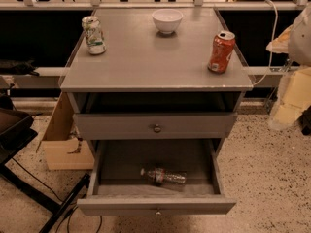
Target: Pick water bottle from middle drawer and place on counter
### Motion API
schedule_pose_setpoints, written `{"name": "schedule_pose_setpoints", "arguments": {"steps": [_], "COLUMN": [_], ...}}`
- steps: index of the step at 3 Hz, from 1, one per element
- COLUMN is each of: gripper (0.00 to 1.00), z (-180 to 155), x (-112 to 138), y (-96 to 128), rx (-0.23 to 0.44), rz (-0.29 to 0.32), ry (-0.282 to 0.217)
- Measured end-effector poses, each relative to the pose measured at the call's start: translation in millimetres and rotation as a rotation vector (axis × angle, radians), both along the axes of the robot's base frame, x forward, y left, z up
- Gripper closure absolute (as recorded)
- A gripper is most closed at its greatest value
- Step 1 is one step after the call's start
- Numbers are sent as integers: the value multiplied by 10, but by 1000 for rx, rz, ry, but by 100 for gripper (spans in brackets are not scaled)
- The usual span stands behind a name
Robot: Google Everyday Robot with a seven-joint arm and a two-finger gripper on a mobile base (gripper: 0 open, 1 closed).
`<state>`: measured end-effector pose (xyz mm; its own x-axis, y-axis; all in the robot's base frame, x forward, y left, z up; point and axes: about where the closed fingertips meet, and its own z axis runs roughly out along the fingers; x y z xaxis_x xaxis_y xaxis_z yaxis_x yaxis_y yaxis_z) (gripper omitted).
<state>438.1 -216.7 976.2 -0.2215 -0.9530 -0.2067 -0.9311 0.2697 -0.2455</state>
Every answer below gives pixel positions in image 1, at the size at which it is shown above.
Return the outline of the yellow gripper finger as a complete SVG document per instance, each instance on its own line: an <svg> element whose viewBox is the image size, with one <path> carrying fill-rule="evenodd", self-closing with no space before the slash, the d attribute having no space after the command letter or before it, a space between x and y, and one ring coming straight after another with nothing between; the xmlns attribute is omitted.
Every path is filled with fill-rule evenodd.
<svg viewBox="0 0 311 233"><path fill-rule="evenodd" d="M277 38L272 40L267 46L266 49L273 53L288 53L289 52L289 39L292 26L287 27Z"/></svg>
<svg viewBox="0 0 311 233"><path fill-rule="evenodd" d="M274 130L292 126L311 106L311 67L302 66L285 75L278 87L268 125Z"/></svg>

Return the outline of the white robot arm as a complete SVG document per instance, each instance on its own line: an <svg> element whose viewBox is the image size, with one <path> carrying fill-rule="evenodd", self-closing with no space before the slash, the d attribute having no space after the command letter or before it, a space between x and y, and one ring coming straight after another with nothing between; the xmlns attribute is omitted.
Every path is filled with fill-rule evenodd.
<svg viewBox="0 0 311 233"><path fill-rule="evenodd" d="M308 5L266 49L287 53L300 67L285 75L278 87L278 100L269 118L269 126L283 130L292 126L311 106L311 6Z"/></svg>

